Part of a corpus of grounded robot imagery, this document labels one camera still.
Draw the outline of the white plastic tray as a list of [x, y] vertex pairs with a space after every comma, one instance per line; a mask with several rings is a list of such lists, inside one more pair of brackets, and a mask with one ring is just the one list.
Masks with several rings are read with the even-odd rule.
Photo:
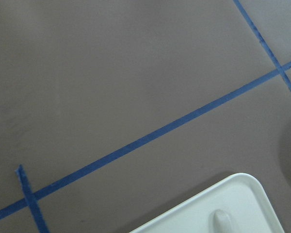
[[261, 185], [236, 173], [134, 230], [135, 233], [282, 233]]

